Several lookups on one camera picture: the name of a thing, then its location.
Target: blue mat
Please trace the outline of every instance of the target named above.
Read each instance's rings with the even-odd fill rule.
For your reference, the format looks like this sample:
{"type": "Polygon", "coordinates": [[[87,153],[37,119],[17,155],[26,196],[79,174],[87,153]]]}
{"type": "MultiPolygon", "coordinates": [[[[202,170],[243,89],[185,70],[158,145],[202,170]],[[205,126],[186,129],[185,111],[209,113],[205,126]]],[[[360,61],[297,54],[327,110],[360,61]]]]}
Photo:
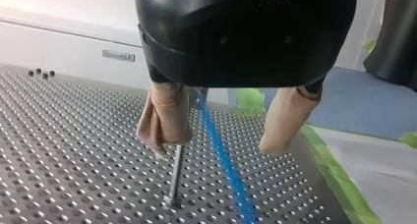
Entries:
{"type": "MultiPolygon", "coordinates": [[[[276,88],[263,88],[266,109],[276,88]]],[[[229,105],[236,90],[229,89],[229,105]]],[[[313,125],[398,139],[417,132],[417,93],[370,74],[334,67],[324,83],[323,101],[309,118],[313,125]]]]}

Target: white floor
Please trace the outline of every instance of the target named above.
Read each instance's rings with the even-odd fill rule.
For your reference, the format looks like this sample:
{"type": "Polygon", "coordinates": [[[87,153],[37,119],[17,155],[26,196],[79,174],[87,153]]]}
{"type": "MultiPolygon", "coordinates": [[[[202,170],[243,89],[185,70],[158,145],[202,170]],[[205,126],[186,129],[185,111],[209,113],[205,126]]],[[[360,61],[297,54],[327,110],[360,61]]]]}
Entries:
{"type": "Polygon", "coordinates": [[[392,140],[313,129],[382,223],[417,222],[417,149],[392,140]]]}

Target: perforated metal table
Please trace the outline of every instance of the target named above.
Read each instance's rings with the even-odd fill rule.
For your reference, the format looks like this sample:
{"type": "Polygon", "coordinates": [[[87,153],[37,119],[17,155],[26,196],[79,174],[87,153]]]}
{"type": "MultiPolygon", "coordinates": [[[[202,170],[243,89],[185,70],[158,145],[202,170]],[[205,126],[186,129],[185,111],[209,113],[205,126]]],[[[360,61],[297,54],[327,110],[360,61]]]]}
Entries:
{"type": "MultiPolygon", "coordinates": [[[[174,153],[155,160],[136,139],[144,97],[101,85],[1,72],[0,223],[240,223],[196,110],[181,208],[163,210],[174,153]]],[[[349,223],[301,139],[260,155],[262,119],[210,112],[260,223],[349,223]]]]}

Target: blue laser beam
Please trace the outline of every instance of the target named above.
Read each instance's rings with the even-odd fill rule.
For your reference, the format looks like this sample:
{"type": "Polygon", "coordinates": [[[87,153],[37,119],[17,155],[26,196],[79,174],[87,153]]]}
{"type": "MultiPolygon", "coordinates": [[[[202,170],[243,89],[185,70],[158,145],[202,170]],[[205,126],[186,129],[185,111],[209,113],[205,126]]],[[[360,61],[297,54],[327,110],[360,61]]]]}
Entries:
{"type": "Polygon", "coordinates": [[[236,170],[230,155],[227,152],[227,148],[224,146],[221,140],[220,133],[215,128],[215,124],[212,121],[209,111],[206,108],[206,103],[203,101],[203,97],[199,92],[196,93],[197,104],[199,106],[200,115],[203,122],[206,124],[209,136],[211,138],[212,146],[215,150],[217,158],[220,160],[220,164],[226,173],[226,177],[231,184],[231,188],[234,195],[234,200],[237,205],[238,214],[242,218],[244,224],[257,224],[258,218],[254,206],[252,205],[250,196],[242,182],[238,171],[236,170]]]}

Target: beige finger pad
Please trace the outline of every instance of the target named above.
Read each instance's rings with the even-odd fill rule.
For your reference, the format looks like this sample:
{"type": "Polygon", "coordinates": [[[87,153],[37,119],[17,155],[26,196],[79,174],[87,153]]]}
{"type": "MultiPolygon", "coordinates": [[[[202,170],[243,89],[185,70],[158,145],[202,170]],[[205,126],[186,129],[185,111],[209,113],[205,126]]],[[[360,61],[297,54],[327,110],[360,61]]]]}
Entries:
{"type": "Polygon", "coordinates": [[[261,153],[280,155],[320,102],[320,95],[312,98],[305,88],[280,88],[273,99],[261,138],[261,153]]]}
{"type": "Polygon", "coordinates": [[[156,154],[165,155],[164,143],[185,144],[192,139],[188,116],[188,95],[184,87],[179,84],[152,84],[137,136],[156,154]]]}

